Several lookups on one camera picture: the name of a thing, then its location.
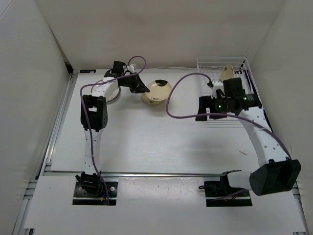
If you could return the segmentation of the beige plate front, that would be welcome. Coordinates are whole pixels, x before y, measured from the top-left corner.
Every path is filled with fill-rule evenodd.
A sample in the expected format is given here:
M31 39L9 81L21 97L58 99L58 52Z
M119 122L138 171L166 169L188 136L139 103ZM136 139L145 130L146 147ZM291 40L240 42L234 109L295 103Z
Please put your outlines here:
M146 96L142 96L141 97L141 100L146 103L146 104L149 104L149 105L159 105L161 103L164 103L166 100L152 100L152 99L149 99L148 97Z

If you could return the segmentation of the beige plate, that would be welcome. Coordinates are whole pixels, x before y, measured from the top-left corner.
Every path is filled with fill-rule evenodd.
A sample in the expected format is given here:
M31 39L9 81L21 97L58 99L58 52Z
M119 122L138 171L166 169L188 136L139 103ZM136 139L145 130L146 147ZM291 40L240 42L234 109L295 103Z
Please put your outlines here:
M166 100L152 100L152 99L149 99L148 97L146 96L142 96L141 97L141 100L146 103L146 104L149 104L149 105L159 105L161 103L164 103Z
M146 96L152 100L167 100L172 90L172 85L168 81L162 79L151 82L147 87L150 89L150 92L141 94L141 97Z
M232 79L233 74L234 74L233 66L231 64L227 64L222 68L219 80L223 82L225 80Z

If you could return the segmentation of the white plate orange sunburst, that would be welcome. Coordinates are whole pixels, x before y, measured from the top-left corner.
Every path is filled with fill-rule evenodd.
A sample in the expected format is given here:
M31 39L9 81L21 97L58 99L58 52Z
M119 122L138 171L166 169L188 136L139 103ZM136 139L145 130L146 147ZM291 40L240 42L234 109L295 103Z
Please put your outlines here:
M119 87L114 92L111 93L111 95L107 98L107 103L113 103L116 100L118 100L121 93L121 88Z

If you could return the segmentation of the beige plate back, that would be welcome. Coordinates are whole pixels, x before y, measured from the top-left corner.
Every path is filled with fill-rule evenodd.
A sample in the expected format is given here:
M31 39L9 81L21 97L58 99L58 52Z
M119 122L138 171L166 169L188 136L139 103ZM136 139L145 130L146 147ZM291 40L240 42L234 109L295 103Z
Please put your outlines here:
M232 79L233 74L234 74L233 66L231 64L227 64L222 68L219 80L223 82L225 80Z

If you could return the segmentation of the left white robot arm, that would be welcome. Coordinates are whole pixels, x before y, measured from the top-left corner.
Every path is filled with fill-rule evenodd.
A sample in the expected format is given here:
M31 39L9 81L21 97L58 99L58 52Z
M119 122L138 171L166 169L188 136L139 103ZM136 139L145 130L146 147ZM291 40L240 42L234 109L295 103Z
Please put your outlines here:
M85 159L81 175L76 179L81 188L92 196L98 196L108 188L96 166L99 162L100 143L104 129L108 124L107 101L110 95L120 87L127 87L133 94L150 90L136 72L135 63L114 61L113 68L106 71L103 79L80 89L80 121L85 133Z

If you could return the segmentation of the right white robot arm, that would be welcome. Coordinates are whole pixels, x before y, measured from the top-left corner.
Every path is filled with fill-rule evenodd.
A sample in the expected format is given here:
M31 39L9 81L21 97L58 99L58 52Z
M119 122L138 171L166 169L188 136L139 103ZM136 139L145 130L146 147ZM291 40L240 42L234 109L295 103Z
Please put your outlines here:
M262 103L256 94L248 94L240 78L209 81L211 95L199 98L197 121L208 118L238 118L255 149L258 169L253 172L227 171L220 177L220 191L230 196L236 190L251 190L256 195L290 191L301 170L282 142L272 133Z

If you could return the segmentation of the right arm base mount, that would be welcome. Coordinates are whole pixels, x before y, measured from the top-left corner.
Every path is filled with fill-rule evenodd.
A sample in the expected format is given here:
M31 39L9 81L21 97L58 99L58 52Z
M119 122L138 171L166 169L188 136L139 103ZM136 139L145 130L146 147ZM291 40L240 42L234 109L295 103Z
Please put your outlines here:
M250 193L244 189L224 189L220 181L204 181L198 189L204 191L207 207L252 207Z

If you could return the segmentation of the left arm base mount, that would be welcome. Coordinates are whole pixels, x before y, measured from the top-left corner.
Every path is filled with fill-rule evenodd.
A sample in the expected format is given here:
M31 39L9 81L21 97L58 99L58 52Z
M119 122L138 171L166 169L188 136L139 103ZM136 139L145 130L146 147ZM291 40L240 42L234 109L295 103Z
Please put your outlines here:
M98 192L89 193L84 190L79 182L76 182L73 193L73 205L91 206L115 206L117 202L118 182L106 182L109 192L109 204L107 204L107 193L104 188Z

